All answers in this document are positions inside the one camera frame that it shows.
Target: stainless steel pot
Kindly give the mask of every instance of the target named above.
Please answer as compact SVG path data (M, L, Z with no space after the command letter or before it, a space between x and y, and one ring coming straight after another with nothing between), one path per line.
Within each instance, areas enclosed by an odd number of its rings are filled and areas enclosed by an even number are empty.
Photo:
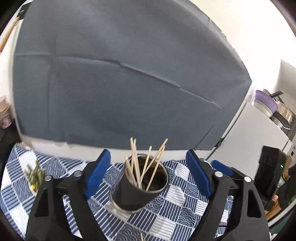
M277 101L276 103L278 105L278 109L276 111L280 113L290 125L293 118L291 110L280 101Z
M280 128L280 129L284 128L286 130L291 130L290 128L284 127L283 124L274 116L272 116L271 120L277 125L278 128Z

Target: tablecloth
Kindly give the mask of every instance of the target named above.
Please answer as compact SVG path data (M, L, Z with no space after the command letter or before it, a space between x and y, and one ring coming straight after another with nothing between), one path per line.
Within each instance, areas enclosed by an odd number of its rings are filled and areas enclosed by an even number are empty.
M0 192L0 207L8 221L21 236L25 237L27 222L35 196L24 176L27 164L32 167L38 161L41 168L54 178L67 177L76 170L83 170L86 162L78 159L61 158L34 152L32 149L15 145L6 164ZM199 193L186 160L163 162L169 173L169 188L148 203L136 214L114 212L109 203L109 191L120 175L123 163L108 168L98 191L89 200L89 206L108 240L186 241L198 225L208 200ZM80 236L69 197L64 196L64 207L70 229ZM225 231L233 197L228 196L225 210L216 237Z

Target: small plant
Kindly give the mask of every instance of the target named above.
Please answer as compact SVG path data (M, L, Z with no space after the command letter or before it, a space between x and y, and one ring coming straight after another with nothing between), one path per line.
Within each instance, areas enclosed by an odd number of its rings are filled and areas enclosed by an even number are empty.
M39 163L36 161L36 166L34 169L32 169L30 165L27 165L27 170L25 170L25 175L29 182L30 188L33 191L38 192L38 189L41 186L41 183L43 182L44 177L46 175L45 170L42 170L40 168Z

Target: white surface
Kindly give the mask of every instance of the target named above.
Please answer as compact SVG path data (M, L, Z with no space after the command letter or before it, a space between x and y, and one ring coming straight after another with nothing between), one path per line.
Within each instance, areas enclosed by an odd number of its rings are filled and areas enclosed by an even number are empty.
M23 3L23 5L32 1L33 0L26 0ZM13 15L13 17L10 19L10 21L6 25L5 29L0 35L0 41L6 34L8 28L11 26L16 16L18 15L18 12L20 9L21 7L19 7L19 9L16 11L16 13ZM8 38L8 41L6 42L6 45L2 53L0 54L0 96L5 95L9 103L11 103L11 100L12 100L10 86L12 85L13 54L14 54L16 40L20 31L20 26L22 22L23 20L20 20L18 24L13 28L13 31Z
M68 144L65 142L53 142L48 140L42 140L32 137L27 137L21 135L22 141L27 145L32 147L35 151L42 152L44 154L69 157L69 158L78 158L83 161L93 161L98 158L104 148L99 147L90 147L76 144ZM147 150L138 150L138 153L147 154ZM151 155L155 155L159 147L153 147L154 150L151 151ZM108 148L111 152L111 162L124 162L125 157L131 155L131 150L121 150L121 149L112 149ZM166 150L163 154L163 161L167 160L182 160L186 157L187 150ZM207 158L211 151L196 151L196 154L200 158Z
M284 153L286 153L287 155L289 155L289 151L292 148L293 143L288 140L286 146L284 147L284 149L282 150Z
M296 68L283 60L281 61L277 90L284 92L281 98L291 111L296 113Z
M291 160L292 160L292 163L289 167L294 166L296 164L296 145L294 143L292 143L292 146L287 152L287 155L291 157Z
M247 103L240 117L209 161L237 168L254 179L262 146L283 150L288 137L267 116Z
M274 92L281 59L296 67L296 38L270 0L191 1L225 34L258 89Z

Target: gray backdrop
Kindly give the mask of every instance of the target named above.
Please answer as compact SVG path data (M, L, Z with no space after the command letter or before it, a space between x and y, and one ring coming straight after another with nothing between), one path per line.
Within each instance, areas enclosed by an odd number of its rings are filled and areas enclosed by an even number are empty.
M220 29L185 0L35 0L15 50L21 131L54 141L210 150L250 84Z

